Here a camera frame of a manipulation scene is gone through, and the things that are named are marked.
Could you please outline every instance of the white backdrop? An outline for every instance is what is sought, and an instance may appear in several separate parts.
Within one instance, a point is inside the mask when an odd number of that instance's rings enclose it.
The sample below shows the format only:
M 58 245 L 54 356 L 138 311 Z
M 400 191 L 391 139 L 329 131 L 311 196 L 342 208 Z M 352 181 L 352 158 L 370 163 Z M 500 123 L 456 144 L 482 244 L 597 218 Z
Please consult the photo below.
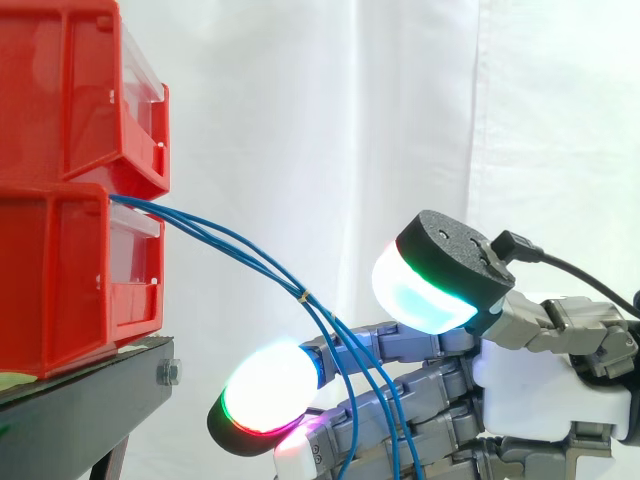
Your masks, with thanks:
M 626 296 L 640 288 L 633 2 L 120 3 L 171 89 L 163 202 L 253 239 L 348 324 L 386 320 L 371 266 L 424 208 L 529 235 Z M 123 479 L 271 480 L 270 456 L 222 452 L 206 414 L 257 347 L 317 333 L 278 287 L 167 236 L 163 333 L 183 382 L 131 436 Z M 544 267 L 516 273 L 521 289 L 585 292 Z M 343 395 L 332 386 L 319 405 Z M 631 454 L 616 453 L 602 478 L 631 478 Z

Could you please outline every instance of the gray plastic link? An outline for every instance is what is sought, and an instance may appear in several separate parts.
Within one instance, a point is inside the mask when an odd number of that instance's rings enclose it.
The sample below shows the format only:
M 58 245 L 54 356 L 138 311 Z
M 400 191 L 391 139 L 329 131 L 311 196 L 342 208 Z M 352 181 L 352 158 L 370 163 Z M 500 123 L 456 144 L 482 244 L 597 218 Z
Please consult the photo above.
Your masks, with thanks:
M 442 335 L 430 335 L 398 322 L 387 322 L 356 328 L 352 331 L 380 364 L 413 363 L 427 359 L 460 356 L 476 345 L 476 339 L 464 328 L 453 329 Z M 358 373 L 360 367 L 351 352 L 335 335 L 332 338 L 347 374 Z M 312 351 L 318 357 L 324 374 L 323 385 L 331 382 L 338 373 L 338 369 L 324 338 L 317 337 L 303 343 L 301 347 Z M 368 368 L 374 367 L 363 354 L 360 357 Z
M 633 370 L 638 344 L 615 306 L 585 297 L 547 300 L 542 305 L 519 292 L 507 295 L 503 313 L 482 338 L 501 347 L 584 356 L 597 377 Z
M 482 338 L 509 350 L 519 350 L 534 340 L 542 328 L 553 328 L 544 308 L 512 290 L 507 294 L 502 315 Z
M 405 417 L 415 432 L 414 442 L 424 464 L 453 453 L 460 444 L 481 432 L 480 402 L 468 398 L 473 385 L 466 383 L 460 359 L 446 358 L 434 365 L 424 365 L 415 372 L 398 377 L 395 385 Z M 390 391 L 387 386 L 381 390 L 385 398 L 390 399 L 388 404 L 398 425 L 396 405 Z M 462 396 L 467 400 L 459 401 L 447 410 L 452 401 Z M 390 433 L 384 411 L 373 392 L 359 395 L 356 402 L 359 460 L 352 464 L 349 471 L 353 473 L 347 478 L 368 478 L 351 475 L 360 475 L 359 472 L 364 475 L 370 469 L 379 474 L 391 468 Z M 339 465 L 351 448 L 353 415 L 350 402 L 342 402 L 337 408 L 306 422 L 305 434 L 315 452 L 318 478 L 323 478 L 322 475 Z M 399 453 L 402 465 L 410 467 L 412 459 L 406 441 L 399 442 Z

